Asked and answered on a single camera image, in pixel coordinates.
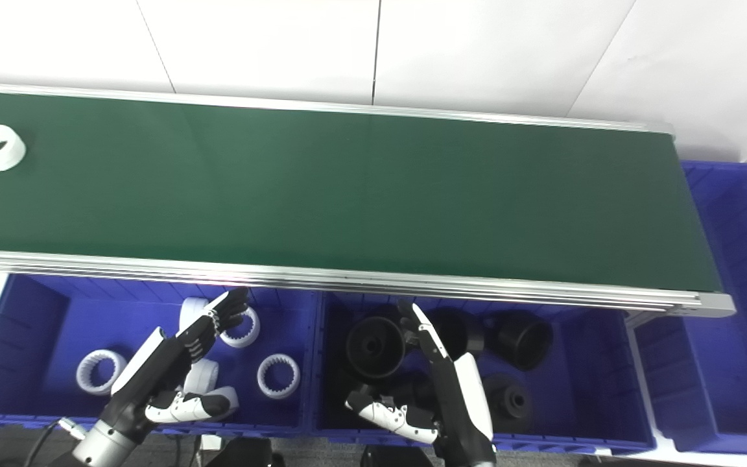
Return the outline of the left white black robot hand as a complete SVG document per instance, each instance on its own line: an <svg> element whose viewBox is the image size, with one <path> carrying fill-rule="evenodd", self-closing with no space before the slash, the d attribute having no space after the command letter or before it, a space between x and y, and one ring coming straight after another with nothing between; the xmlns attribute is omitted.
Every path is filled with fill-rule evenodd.
<svg viewBox="0 0 747 467"><path fill-rule="evenodd" d="M239 325L247 310L246 287L230 289L210 302L181 333L151 351L128 381L116 390L96 427L107 437L139 446L158 424L203 422L230 416L237 406L233 387L201 395L179 390L191 366L211 351L222 332Z"/></svg>

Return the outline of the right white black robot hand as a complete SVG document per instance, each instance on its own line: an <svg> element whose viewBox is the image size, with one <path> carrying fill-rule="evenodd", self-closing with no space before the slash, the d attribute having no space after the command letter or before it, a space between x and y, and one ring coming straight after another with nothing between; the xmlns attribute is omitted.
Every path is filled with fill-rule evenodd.
<svg viewBox="0 0 747 467"><path fill-rule="evenodd" d="M495 466L494 426L474 355L451 357L419 305L400 299L397 306L401 328L430 364L438 410L398 406L358 390L350 391L345 407L388 432L430 444L447 466Z"/></svg>

